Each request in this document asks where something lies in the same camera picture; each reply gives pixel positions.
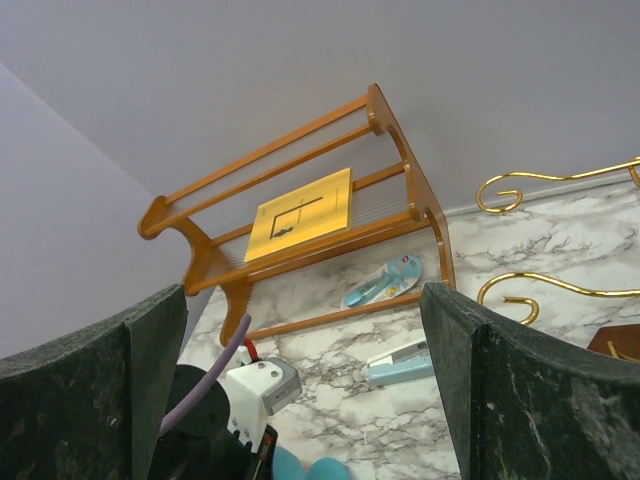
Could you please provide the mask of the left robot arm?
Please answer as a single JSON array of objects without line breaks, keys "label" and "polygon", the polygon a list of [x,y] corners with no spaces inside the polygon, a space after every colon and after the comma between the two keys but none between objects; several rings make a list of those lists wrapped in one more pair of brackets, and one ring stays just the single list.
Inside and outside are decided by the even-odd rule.
[{"label": "left robot arm", "polygon": [[277,432],[267,427],[252,452],[238,429],[227,428],[230,402],[215,383],[168,433],[159,438],[150,479],[271,479]]}]

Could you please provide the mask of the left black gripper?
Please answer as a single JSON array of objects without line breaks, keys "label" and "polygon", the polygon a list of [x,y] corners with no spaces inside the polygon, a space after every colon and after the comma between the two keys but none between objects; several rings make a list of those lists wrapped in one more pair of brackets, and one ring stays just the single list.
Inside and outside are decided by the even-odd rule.
[{"label": "left black gripper", "polygon": [[239,432],[226,427],[207,430],[200,479],[271,480],[274,478],[274,454],[278,433],[267,425],[262,438],[253,444],[242,443]]}]

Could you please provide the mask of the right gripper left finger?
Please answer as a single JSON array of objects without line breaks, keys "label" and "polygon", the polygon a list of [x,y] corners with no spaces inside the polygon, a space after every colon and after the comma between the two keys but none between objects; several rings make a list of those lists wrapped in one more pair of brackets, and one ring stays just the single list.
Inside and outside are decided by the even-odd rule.
[{"label": "right gripper left finger", "polygon": [[146,478],[187,316],[172,285],[2,359],[2,478]]}]

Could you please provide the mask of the blue wine glass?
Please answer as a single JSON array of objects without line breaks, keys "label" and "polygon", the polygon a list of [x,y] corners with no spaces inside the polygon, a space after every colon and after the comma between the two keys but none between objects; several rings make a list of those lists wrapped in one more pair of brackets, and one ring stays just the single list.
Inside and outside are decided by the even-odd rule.
[{"label": "blue wine glass", "polygon": [[274,480],[351,480],[346,465],[334,458],[321,458],[305,467],[289,450],[277,446],[273,456]]}]

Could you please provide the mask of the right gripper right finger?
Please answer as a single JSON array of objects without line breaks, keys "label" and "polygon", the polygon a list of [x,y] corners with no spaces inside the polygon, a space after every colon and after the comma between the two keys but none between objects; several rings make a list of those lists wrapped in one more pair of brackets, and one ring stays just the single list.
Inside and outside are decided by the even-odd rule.
[{"label": "right gripper right finger", "polygon": [[497,314],[442,283],[420,312],[464,479],[636,479],[639,366]]}]

